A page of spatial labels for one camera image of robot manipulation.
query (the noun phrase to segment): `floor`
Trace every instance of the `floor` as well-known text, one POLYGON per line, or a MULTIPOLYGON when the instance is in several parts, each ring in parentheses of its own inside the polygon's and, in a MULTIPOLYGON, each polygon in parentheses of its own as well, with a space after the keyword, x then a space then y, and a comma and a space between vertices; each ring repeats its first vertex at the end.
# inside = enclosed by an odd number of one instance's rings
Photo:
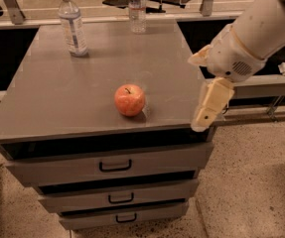
MULTIPOLYGON (((83 1, 88 0, 77 0, 86 7, 83 1)), ((99 8, 88 10, 88 16, 93 11, 99 16, 125 15, 121 9, 102 8, 101 0, 90 1, 91 9, 99 8)), ((235 1, 216 0, 214 8, 227 10, 233 3, 234 9, 246 6, 247 0, 235 1)), ((18 2, 30 19, 54 18, 59 5, 59 0, 18 2)), ((185 10, 198 10, 200 3, 195 0, 185 10)), ((183 11, 165 6, 171 12, 183 11)), ((219 127, 196 195, 187 214, 179 219, 69 232, 55 214, 37 202, 38 195, 31 188, 23 188, 4 165, 0 155, 0 238, 285 238, 285 121, 219 127)))

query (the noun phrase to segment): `gray drawer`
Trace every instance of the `gray drawer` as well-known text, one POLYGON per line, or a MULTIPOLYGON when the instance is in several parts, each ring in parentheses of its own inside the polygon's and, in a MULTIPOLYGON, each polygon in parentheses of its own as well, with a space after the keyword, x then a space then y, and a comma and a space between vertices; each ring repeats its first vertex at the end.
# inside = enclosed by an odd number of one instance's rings
POLYGON ((23 186, 46 186, 192 171, 205 167, 213 143, 8 162, 23 186))
POLYGON ((48 212, 60 213, 171 199, 188 199, 194 195, 198 184, 197 179, 189 179, 108 187, 41 196, 39 202, 48 212))
POLYGON ((96 226, 116 225, 151 219, 175 218, 186 214, 187 202, 163 204, 159 206, 145 206, 131 209, 107 211, 61 217, 60 223, 66 230, 77 230, 96 226))

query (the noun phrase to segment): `apple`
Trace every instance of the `apple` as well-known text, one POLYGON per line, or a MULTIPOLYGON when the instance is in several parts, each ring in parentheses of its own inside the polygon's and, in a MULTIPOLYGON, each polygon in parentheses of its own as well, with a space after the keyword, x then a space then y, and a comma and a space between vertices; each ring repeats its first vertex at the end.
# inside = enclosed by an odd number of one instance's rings
POLYGON ((114 93, 117 110, 125 116, 139 114, 145 105, 144 91, 135 84, 123 84, 114 93))

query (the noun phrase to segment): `water bottle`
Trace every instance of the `water bottle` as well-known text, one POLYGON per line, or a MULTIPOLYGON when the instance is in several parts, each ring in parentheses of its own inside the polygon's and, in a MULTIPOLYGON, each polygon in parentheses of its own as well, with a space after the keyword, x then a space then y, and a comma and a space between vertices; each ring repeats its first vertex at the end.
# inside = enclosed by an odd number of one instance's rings
POLYGON ((129 0, 130 28, 133 33, 146 31, 146 0, 129 0))
POLYGON ((88 53, 79 8, 72 0, 62 0, 59 17, 69 51, 74 57, 83 57, 88 53))

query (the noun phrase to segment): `drawer handle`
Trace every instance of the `drawer handle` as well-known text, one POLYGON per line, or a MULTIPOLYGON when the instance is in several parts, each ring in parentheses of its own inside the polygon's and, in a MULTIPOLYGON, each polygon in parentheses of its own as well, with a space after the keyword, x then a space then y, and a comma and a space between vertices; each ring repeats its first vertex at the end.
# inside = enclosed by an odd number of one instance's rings
POLYGON ((109 195, 109 197, 108 197, 109 203, 111 203, 111 204, 131 202, 131 201, 133 201, 133 199, 134 199, 134 193, 133 192, 131 192, 131 197, 129 199, 126 199, 126 200, 112 201, 111 195, 109 195))
POLYGON ((108 173, 108 172, 118 172, 118 171, 127 171, 127 170, 130 170, 132 167, 132 160, 129 160, 129 163, 128 163, 128 166, 127 167, 124 167, 124 168, 119 168, 119 169, 105 169, 103 167, 103 162, 100 162, 99 163, 99 169, 101 172, 104 172, 104 173, 108 173))
POLYGON ((132 219, 119 220, 118 215, 116 215, 116 216, 115 216, 115 221, 116 221, 117 223, 119 223, 119 224, 121 224, 121 223, 128 223, 128 222, 133 222, 133 221, 135 221, 135 220, 136 220, 136 217, 137 217, 137 215, 136 215, 136 213, 134 213, 134 217, 133 217, 132 219))

